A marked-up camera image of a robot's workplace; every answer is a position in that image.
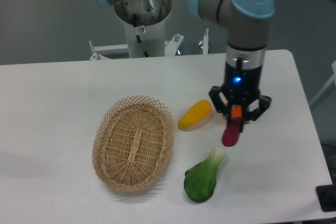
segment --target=yellow pepper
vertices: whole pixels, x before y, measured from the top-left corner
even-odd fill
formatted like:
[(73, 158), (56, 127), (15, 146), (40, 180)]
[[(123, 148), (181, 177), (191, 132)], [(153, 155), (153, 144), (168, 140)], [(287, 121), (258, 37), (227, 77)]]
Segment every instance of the yellow pepper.
[(208, 100), (200, 100), (196, 102), (187, 113), (181, 117), (177, 126), (180, 130), (187, 130), (196, 123), (202, 121), (210, 115), (212, 111), (212, 105)]

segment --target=woven basket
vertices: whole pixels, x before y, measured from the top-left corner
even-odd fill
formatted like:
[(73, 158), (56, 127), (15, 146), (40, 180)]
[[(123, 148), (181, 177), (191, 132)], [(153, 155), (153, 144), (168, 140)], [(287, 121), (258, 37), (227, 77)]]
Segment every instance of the woven basket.
[(159, 100), (136, 96), (105, 115), (92, 150), (96, 174), (110, 188), (139, 191), (162, 175), (173, 147), (173, 118)]

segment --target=cable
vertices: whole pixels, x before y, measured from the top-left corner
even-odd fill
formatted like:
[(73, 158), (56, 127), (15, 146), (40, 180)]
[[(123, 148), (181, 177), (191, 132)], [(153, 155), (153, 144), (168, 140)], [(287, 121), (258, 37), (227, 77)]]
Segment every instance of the cable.
[[(137, 25), (136, 25), (136, 24), (137, 24), (136, 18), (137, 18), (137, 16), (136, 16), (136, 14), (134, 13), (134, 14), (133, 14), (133, 27), (136, 27), (136, 26), (137, 26)], [(149, 55), (148, 55), (148, 53), (147, 53), (147, 50), (146, 50), (144, 44), (141, 43), (142, 41), (141, 41), (141, 39), (140, 39), (140, 35), (136, 35), (136, 40), (137, 40), (138, 43), (140, 44), (140, 46), (141, 46), (141, 48), (142, 48), (142, 51), (143, 51), (143, 54), (144, 54), (145, 58), (148, 58)]]
[(217, 5), (217, 10), (216, 10), (216, 20), (217, 20), (218, 23), (219, 23), (219, 10), (220, 10), (220, 7), (221, 7), (223, 1), (224, 1), (224, 0), (219, 0), (219, 3), (218, 3), (218, 5)]
[(322, 146), (329, 146), (329, 147), (333, 147), (333, 148), (336, 148), (336, 146), (333, 146), (331, 144), (321, 144)]

